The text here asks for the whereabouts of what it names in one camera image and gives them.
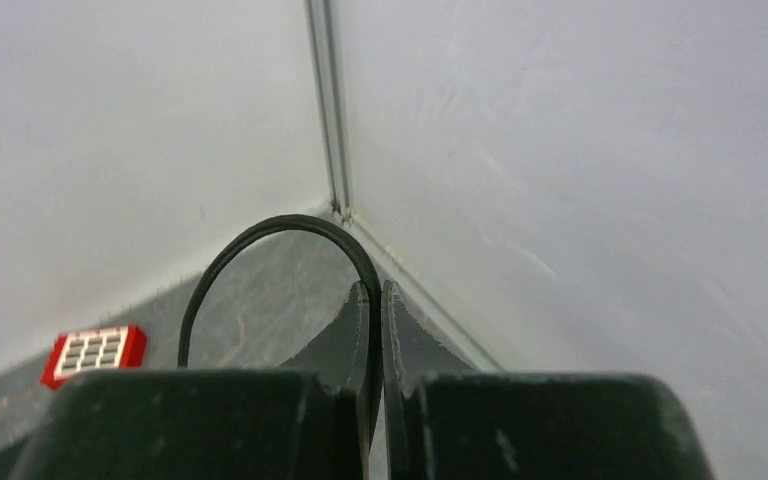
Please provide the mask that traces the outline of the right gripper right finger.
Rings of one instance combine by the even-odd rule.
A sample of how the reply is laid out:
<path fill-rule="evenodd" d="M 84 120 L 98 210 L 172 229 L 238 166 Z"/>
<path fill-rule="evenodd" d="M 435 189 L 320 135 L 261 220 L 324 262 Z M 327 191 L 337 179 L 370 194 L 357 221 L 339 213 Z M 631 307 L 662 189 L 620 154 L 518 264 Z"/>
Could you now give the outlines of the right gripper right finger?
<path fill-rule="evenodd" d="M 617 372 L 482 373 L 381 295 L 393 479 L 710 479 L 682 402 Z"/>

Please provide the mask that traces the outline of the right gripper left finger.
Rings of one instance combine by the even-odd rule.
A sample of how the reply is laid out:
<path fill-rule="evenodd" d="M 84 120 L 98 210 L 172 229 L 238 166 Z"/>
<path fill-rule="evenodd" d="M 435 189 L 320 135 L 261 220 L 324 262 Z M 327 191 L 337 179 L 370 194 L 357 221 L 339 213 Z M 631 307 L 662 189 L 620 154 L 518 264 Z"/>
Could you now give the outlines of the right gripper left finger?
<path fill-rule="evenodd" d="M 14 479 L 364 479 L 369 305 L 267 369 L 82 374 L 55 396 Z"/>

